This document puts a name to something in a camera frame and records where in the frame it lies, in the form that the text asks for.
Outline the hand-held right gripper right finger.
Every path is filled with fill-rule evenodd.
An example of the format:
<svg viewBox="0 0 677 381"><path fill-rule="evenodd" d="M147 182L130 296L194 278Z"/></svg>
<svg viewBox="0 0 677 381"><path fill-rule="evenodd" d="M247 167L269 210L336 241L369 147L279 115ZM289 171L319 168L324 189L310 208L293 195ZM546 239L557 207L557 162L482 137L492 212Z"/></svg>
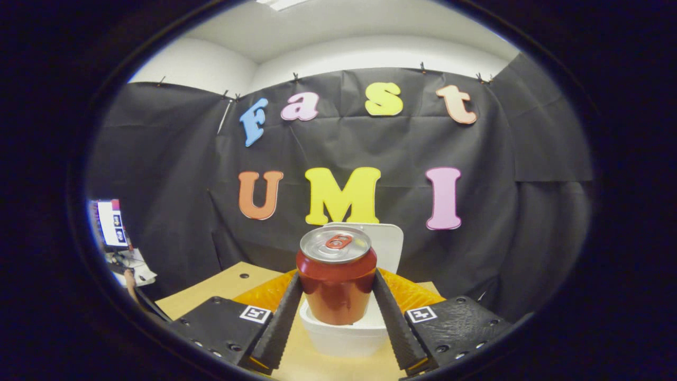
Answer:
<svg viewBox="0 0 677 381"><path fill-rule="evenodd" d="M459 366L512 327L471 297L445 299L384 269L373 293L403 371Z"/></svg>

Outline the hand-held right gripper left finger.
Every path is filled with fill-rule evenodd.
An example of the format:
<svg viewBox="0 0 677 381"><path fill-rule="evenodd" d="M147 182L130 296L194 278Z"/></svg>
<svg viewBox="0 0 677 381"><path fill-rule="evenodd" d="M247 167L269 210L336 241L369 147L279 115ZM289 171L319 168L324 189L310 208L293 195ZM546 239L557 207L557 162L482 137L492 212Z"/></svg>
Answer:
<svg viewBox="0 0 677 381"><path fill-rule="evenodd" d="M169 326L232 366L274 370L280 367L302 294L298 271L292 270L235 299L208 297Z"/></svg>

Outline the white desktop garbage bin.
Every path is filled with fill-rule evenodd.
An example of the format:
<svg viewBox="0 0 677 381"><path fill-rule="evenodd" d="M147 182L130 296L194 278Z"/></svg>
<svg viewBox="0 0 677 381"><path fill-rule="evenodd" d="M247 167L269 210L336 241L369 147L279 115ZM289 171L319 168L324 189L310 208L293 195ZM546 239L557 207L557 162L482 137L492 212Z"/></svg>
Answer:
<svg viewBox="0 0 677 381"><path fill-rule="evenodd" d="M397 271L404 241L404 234L398 226L375 223L328 223L324 226L348 226L365 232L377 255L377 269L392 273ZM351 325L330 325L318 321L309 308L306 294L303 294L305 300L300 307L300 318L318 352L336 357L367 357L386 340L386 325L373 291L365 316Z"/></svg>

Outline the red pop can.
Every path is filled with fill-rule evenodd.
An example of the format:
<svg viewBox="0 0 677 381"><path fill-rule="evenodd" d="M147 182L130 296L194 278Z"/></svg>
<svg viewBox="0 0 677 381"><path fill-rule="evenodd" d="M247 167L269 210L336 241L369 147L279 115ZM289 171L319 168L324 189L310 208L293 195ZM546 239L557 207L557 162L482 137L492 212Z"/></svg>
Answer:
<svg viewBox="0 0 677 381"><path fill-rule="evenodd" d="M365 316L377 269L377 255L365 232L348 226L309 231L300 240L296 266L318 321L351 325Z"/></svg>

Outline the wooden desktop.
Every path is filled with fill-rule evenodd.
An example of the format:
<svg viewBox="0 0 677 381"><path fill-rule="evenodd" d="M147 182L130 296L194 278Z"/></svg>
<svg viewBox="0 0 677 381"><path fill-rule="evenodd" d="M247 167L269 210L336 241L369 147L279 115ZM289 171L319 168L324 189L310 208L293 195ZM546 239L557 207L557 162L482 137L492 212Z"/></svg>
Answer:
<svg viewBox="0 0 677 381"><path fill-rule="evenodd" d="M280 276L278 271L239 262L202 282L163 297L155 303L167 316L179 318L208 297L236 297L251 288ZM280 368L268 380L279 381L399 381L406 372L399 369L387 339L368 357L341 358L315 350L297 311Z"/></svg>

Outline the white side table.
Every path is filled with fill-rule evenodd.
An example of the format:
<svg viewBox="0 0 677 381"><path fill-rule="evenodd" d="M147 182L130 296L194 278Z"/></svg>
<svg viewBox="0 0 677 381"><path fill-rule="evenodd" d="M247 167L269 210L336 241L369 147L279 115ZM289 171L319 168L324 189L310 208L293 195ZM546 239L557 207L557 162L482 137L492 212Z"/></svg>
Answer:
<svg viewBox="0 0 677 381"><path fill-rule="evenodd" d="M121 286L126 285L125 271L130 270L138 287L153 284L157 275L150 270L138 248L107 252L104 256L112 276Z"/></svg>

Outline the black backdrop cloth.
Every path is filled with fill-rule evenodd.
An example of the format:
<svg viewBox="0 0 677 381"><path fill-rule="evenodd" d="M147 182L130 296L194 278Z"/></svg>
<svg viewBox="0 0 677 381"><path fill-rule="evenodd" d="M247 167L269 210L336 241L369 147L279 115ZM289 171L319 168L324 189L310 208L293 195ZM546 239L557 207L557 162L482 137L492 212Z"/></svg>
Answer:
<svg viewBox="0 0 677 381"><path fill-rule="evenodd" d="M402 229L398 272L510 321L546 303L589 228L594 166L568 99L518 54L488 84L341 70L229 102L122 87L85 173L170 296L239 262L295 267L306 217Z"/></svg>

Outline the computer monitor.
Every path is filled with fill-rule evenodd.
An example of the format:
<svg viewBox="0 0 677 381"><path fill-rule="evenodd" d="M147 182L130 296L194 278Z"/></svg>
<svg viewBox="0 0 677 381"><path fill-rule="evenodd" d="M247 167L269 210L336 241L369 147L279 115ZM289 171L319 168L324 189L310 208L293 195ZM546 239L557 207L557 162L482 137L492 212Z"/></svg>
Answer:
<svg viewBox="0 0 677 381"><path fill-rule="evenodd" d="M94 206L104 246L115 249L132 248L122 218L120 200L118 198L96 200Z"/></svg>

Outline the ceiling light panel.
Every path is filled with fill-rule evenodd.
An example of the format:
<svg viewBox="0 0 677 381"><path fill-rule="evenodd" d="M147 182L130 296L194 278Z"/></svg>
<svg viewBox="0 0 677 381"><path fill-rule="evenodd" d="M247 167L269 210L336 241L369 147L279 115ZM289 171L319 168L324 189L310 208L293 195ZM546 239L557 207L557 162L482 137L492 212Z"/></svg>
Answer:
<svg viewBox="0 0 677 381"><path fill-rule="evenodd" d="M255 0L257 3L261 3L270 7L275 11L282 11L291 7L295 7L302 3L309 2L310 0Z"/></svg>

